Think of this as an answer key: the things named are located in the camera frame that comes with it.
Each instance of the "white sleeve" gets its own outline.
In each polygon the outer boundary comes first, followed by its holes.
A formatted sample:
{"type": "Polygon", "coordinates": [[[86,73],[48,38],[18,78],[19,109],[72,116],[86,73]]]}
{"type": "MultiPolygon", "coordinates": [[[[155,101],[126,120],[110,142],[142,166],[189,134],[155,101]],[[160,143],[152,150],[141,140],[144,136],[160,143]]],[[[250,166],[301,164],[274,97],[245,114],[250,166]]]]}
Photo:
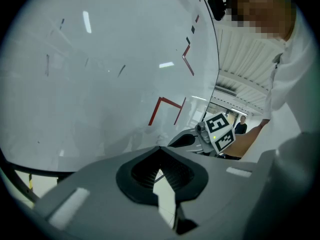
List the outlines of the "white sleeve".
{"type": "Polygon", "coordinates": [[[271,74],[270,74],[270,78],[269,78],[269,92],[265,97],[265,102],[264,102],[264,108],[263,108],[263,116],[262,119],[271,119],[271,90],[273,88],[274,85],[274,79],[275,79],[275,74],[276,74],[276,70],[277,68],[275,67],[271,74]]]}

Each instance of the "ceiling light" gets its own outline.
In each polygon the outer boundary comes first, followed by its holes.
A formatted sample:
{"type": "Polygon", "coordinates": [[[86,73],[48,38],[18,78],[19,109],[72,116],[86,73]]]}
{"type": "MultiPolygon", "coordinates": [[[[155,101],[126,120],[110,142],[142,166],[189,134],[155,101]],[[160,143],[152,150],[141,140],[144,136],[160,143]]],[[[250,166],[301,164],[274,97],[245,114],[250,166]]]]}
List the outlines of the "ceiling light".
{"type": "Polygon", "coordinates": [[[165,67],[170,67],[170,66],[174,66],[175,64],[173,62],[167,62],[167,63],[163,63],[159,65],[159,68],[165,68],[165,67]]]}
{"type": "Polygon", "coordinates": [[[83,11],[83,20],[85,29],[88,33],[91,33],[91,26],[90,26],[90,20],[89,20],[89,13],[87,11],[83,11]]]}
{"type": "Polygon", "coordinates": [[[191,97],[199,99],[199,100],[207,101],[205,98],[200,98],[200,97],[197,97],[197,96],[191,96],[191,97]]]}
{"type": "Polygon", "coordinates": [[[236,109],[234,109],[234,108],[231,108],[231,110],[233,110],[234,112],[237,112],[237,113],[243,114],[243,115],[245,115],[245,116],[247,116],[247,115],[248,115],[248,114],[243,113],[243,112],[241,112],[241,111],[239,111],[239,110],[236,110],[236,109]]]}

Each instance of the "person's arm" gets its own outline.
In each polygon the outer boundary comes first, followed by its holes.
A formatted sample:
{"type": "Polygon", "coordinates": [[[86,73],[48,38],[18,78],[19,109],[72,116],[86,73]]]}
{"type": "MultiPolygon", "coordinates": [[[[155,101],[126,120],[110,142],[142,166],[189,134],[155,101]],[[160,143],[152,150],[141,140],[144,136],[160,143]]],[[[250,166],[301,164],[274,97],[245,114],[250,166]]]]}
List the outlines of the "person's arm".
{"type": "Polygon", "coordinates": [[[243,130],[243,133],[242,133],[242,134],[245,134],[246,132],[247,132],[247,124],[245,124],[244,130],[243,130]]]}
{"type": "Polygon", "coordinates": [[[242,158],[247,150],[250,148],[252,143],[258,137],[261,129],[269,122],[269,119],[263,119],[261,123],[252,128],[246,134],[236,134],[235,142],[228,146],[223,153],[233,157],[242,158]]]}

